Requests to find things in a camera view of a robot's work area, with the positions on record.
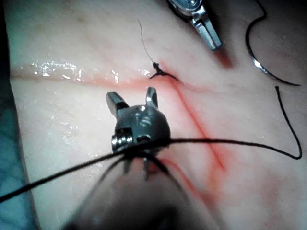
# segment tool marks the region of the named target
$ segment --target skin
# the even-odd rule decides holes
[[[274,87],[279,85],[302,143],[299,161],[267,149],[237,145],[184,144],[163,150],[159,158],[190,199],[188,213],[183,212],[183,195],[164,175],[158,172],[144,185],[141,161],[134,163],[128,177],[121,175],[120,164],[99,185],[89,205],[82,207],[75,221],[78,225],[81,219],[93,221],[84,213],[98,210],[97,200],[103,200],[100,208],[109,202],[113,211],[123,209],[119,201],[127,201],[125,208],[131,213],[129,207],[139,199],[153,212],[164,202],[172,202],[181,216],[202,229],[307,228],[304,7],[268,1],[264,7],[269,18],[251,33],[251,46],[262,65],[302,85],[290,87],[259,72],[247,53],[245,30],[262,14],[257,4],[221,0],[209,1],[209,5],[224,45],[218,53],[210,51],[192,26],[175,17],[162,0],[4,4],[11,84],[29,182],[111,151],[116,121],[106,105],[109,91],[134,105],[144,103],[148,86],[155,87],[159,110],[166,115],[173,138],[259,142],[298,155],[277,101]],[[151,57],[181,83],[166,76],[148,80],[155,71],[143,49],[137,19]],[[111,162],[33,189],[41,228],[63,226]],[[152,191],[150,197],[160,202],[145,201]],[[109,224],[114,215],[108,219],[108,214],[99,213],[97,218]],[[146,219],[131,218],[133,222]]]

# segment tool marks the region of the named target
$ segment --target black suture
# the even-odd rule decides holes
[[[164,72],[163,70],[161,70],[158,63],[153,62],[153,67],[154,67],[154,69],[155,69],[157,72],[156,72],[154,75],[152,75],[149,79],[154,78],[154,77],[156,77],[156,76],[158,76],[158,75],[161,75],[161,76],[170,76],[171,78],[173,78],[173,79],[179,81],[179,79],[176,78],[175,76],[173,76],[173,75],[171,75],[171,74],[169,74],[169,73],[166,73],[166,72]]]
[[[275,76],[274,74],[272,74],[271,72],[269,72],[266,68],[264,68],[260,62],[257,60],[256,56],[254,55],[251,47],[250,47],[250,42],[249,42],[249,34],[250,34],[250,31],[252,29],[252,27],[257,24],[258,22],[261,22],[262,20],[266,19],[267,17],[267,12],[266,10],[264,9],[264,7],[262,6],[262,4],[258,1],[258,0],[255,0],[256,3],[259,5],[259,7],[262,9],[263,11],[263,15],[257,19],[255,19],[254,21],[252,21],[250,23],[250,25],[248,26],[248,28],[246,29],[246,33],[245,33],[245,44],[246,44],[246,48],[248,50],[248,53],[249,55],[252,57],[252,60],[253,62],[257,62],[260,66],[257,67],[259,68],[262,72],[264,72],[266,75],[268,75],[269,77],[271,77],[272,79],[275,79],[281,83],[284,83],[284,84],[288,84],[288,85],[292,85],[292,86],[300,86],[299,84],[294,84],[294,83],[291,83],[291,82],[288,82],[288,81],[285,81],[281,78],[278,78],[277,76]]]
[[[188,200],[188,196],[187,194],[184,192],[183,188],[181,187],[180,183],[175,179],[175,177],[173,177],[173,175],[169,172],[168,168],[154,155],[150,155],[150,154],[144,154],[143,152],[135,152],[135,153],[130,153],[128,156],[123,156],[119,159],[117,159],[115,162],[113,162],[108,168],[107,170],[104,172],[104,174],[100,177],[98,183],[97,183],[97,187],[99,186],[99,184],[101,184],[106,176],[111,172],[112,169],[114,169],[120,162],[126,160],[126,159],[135,159],[135,158],[146,158],[149,161],[153,162],[156,166],[158,166],[158,168],[161,170],[162,173],[164,173],[174,184],[175,186],[180,190],[180,192],[184,195],[184,198],[186,200]]]
[[[142,28],[142,25],[141,25],[141,22],[140,22],[139,19],[138,19],[138,22],[139,22],[139,25],[140,25],[140,28],[141,28],[141,39],[142,39],[143,48],[144,48],[144,50],[145,50],[145,52],[146,52],[148,58],[149,58],[150,61],[152,62],[154,69],[157,71],[157,72],[156,72],[154,75],[152,75],[149,79],[154,78],[154,77],[156,77],[156,76],[158,76],[158,75],[161,75],[161,76],[166,76],[166,75],[167,75],[167,76],[170,76],[171,78],[173,78],[173,79],[179,81],[179,79],[176,78],[175,76],[173,76],[173,75],[171,75],[171,74],[169,74],[169,73],[166,73],[166,72],[164,72],[163,70],[161,70],[161,69],[159,68],[159,64],[153,61],[152,57],[149,55],[149,53],[148,53],[148,51],[147,51],[147,49],[146,49],[145,43],[144,43],[144,39],[143,39],[143,28]]]
[[[144,50],[145,50],[147,56],[149,57],[150,61],[154,62],[153,59],[152,59],[152,57],[151,57],[151,56],[149,55],[149,53],[147,52],[146,46],[145,46],[145,44],[144,44],[144,39],[143,39],[143,28],[142,28],[142,25],[141,25],[141,22],[140,22],[139,19],[138,19],[138,22],[139,22],[139,25],[140,25],[140,28],[141,28],[141,39],[142,39],[142,43],[143,43],[143,48],[144,48]]]
[[[169,146],[170,144],[175,144],[175,143],[215,143],[215,144],[223,143],[223,144],[235,144],[235,145],[259,147],[259,148],[269,149],[269,150],[278,152],[278,153],[285,155],[287,157],[290,157],[294,160],[299,160],[299,159],[302,158],[302,147],[301,147],[300,141],[299,141],[295,131],[293,130],[293,128],[290,124],[290,121],[287,117],[286,111],[284,110],[283,102],[282,102],[280,92],[279,92],[279,87],[276,86],[275,89],[276,89],[276,92],[277,92],[277,97],[278,97],[279,105],[281,107],[283,116],[284,116],[284,118],[285,118],[285,120],[286,120],[295,140],[296,140],[296,143],[298,145],[298,150],[299,150],[298,156],[291,155],[290,153],[287,153],[287,152],[282,151],[280,149],[274,148],[272,146],[254,143],[254,142],[231,140],[231,139],[209,139],[209,138],[205,138],[205,139],[196,139],[196,138],[160,139],[160,140],[156,140],[156,141],[152,141],[152,142],[145,142],[145,143],[132,145],[132,146],[129,146],[129,147],[123,146],[123,147],[119,148],[114,153],[110,153],[106,156],[102,156],[102,157],[99,157],[97,159],[90,160],[86,163],[82,163],[82,164],[73,166],[73,167],[68,168],[66,170],[63,170],[61,172],[58,172],[54,175],[51,175],[51,176],[45,177],[41,180],[38,180],[34,183],[27,184],[24,187],[21,187],[21,188],[13,191],[11,193],[8,193],[4,196],[1,196],[0,197],[0,203],[2,203],[3,201],[8,200],[8,199],[10,199],[14,196],[17,196],[17,195],[19,195],[23,192],[26,192],[26,191],[34,188],[34,187],[45,184],[45,183],[47,183],[47,182],[49,182],[53,179],[59,178],[61,176],[64,176],[64,175],[69,174],[71,172],[74,172],[76,170],[85,168],[85,167],[90,166],[92,164],[95,164],[95,163],[98,163],[98,162],[101,162],[101,161],[104,161],[104,160],[107,160],[107,159],[111,159],[111,158],[116,157],[116,156],[120,156],[120,155],[124,155],[124,154],[131,154],[131,153],[135,153],[135,152],[136,152],[135,155],[132,155],[132,156],[134,156],[134,157],[138,157],[138,156],[144,157],[144,155],[140,155],[141,154],[140,151],[145,150],[145,149],[157,148],[157,147],[166,147],[166,146]],[[155,161],[157,163],[157,166],[160,168],[160,170],[162,172],[168,172],[168,169],[165,167],[165,165],[163,165],[155,156],[148,154],[148,155],[146,155],[146,158],[149,159],[149,160],[153,159],[153,162]]]

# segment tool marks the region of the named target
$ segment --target metal jaw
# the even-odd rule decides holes
[[[158,110],[158,98],[155,88],[149,87],[145,105],[128,106],[116,92],[106,94],[106,102],[111,114],[116,118],[115,133],[111,144],[113,152],[119,147],[132,144],[170,138],[170,128],[166,117]],[[144,149],[145,154],[157,155],[160,148]],[[124,174],[130,170],[132,158],[127,155],[124,162]],[[148,176],[149,162],[144,158],[144,169]]]
[[[222,46],[212,23],[209,19],[202,0],[168,0],[180,17],[190,21],[198,34],[207,43],[212,51]]]

